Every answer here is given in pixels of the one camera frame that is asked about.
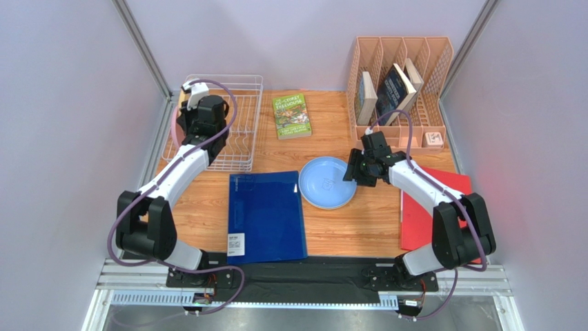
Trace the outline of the blue plate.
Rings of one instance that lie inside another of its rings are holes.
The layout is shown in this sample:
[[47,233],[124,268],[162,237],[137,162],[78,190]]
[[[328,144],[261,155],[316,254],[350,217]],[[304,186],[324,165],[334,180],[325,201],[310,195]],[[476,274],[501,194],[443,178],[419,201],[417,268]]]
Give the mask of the blue plate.
[[344,181],[347,162],[335,157],[318,157],[301,169],[298,188],[303,198],[324,210],[334,210],[348,204],[355,196],[357,184]]

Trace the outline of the pink plate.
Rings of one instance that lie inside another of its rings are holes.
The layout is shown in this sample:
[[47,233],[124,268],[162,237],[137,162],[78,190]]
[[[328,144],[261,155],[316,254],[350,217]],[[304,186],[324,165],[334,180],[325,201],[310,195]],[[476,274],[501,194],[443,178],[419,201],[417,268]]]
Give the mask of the pink plate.
[[178,129],[181,129],[181,127],[179,127],[177,124],[178,114],[179,114],[178,106],[175,106],[175,108],[173,109],[171,122],[170,122],[170,136],[171,136],[173,145],[177,149],[179,149],[179,147],[180,147],[180,141],[178,139]]

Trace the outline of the tan plate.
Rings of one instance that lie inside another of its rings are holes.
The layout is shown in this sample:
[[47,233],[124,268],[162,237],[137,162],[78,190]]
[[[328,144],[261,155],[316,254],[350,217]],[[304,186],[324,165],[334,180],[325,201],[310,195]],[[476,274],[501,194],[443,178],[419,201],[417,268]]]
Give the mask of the tan plate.
[[182,105],[184,103],[186,103],[189,100],[189,98],[190,98],[190,93],[186,94],[183,90],[180,90],[179,91],[179,94],[178,94],[177,107],[179,109],[181,109],[182,108]]

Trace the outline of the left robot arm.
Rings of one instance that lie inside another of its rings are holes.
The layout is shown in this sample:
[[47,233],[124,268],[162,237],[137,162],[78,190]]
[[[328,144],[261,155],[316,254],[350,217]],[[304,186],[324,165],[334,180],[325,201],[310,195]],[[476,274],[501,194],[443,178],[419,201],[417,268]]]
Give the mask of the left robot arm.
[[172,209],[226,145],[228,113],[228,102],[218,95],[205,96],[192,110],[182,110],[182,145],[151,182],[137,192],[120,194],[109,245],[183,272],[205,267],[205,253],[179,240]]

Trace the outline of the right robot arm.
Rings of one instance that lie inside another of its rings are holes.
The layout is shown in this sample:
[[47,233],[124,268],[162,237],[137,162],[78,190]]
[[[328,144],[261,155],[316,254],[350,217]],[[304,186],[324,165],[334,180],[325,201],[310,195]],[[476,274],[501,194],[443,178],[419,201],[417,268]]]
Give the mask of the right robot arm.
[[399,276],[464,267],[483,272],[496,240],[484,199],[463,194],[432,177],[407,152],[393,152],[382,132],[367,130],[363,148],[352,149],[344,181],[374,187],[381,180],[418,202],[432,218],[430,243],[395,258]]

